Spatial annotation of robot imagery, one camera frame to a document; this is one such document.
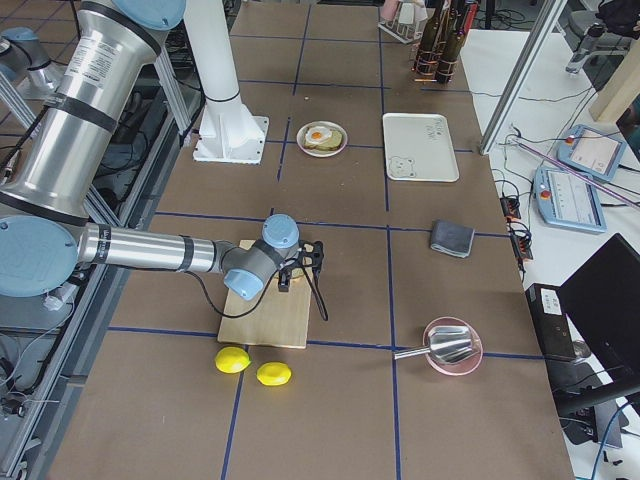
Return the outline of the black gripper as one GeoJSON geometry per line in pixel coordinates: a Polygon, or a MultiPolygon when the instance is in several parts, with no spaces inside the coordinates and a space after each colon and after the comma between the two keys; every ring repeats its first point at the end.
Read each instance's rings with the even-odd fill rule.
{"type": "Polygon", "coordinates": [[[278,271],[279,292],[289,292],[292,278],[293,278],[292,268],[283,268],[278,271]]]}

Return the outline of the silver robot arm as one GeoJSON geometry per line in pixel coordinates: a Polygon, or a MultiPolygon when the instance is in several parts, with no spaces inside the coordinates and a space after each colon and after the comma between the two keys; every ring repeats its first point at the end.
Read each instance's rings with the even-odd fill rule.
{"type": "Polygon", "coordinates": [[[295,221],[269,217],[249,248],[126,226],[143,178],[132,155],[107,156],[142,68],[153,65],[198,161],[257,164],[269,121],[244,105],[219,1],[85,1],[80,38],[35,123],[33,146],[1,188],[1,292],[34,297],[83,264],[220,273],[244,300],[302,253],[295,221]]]}
{"type": "Polygon", "coordinates": [[[53,62],[27,27],[1,32],[1,72],[27,100],[44,100],[60,84],[64,69],[53,62]]]}

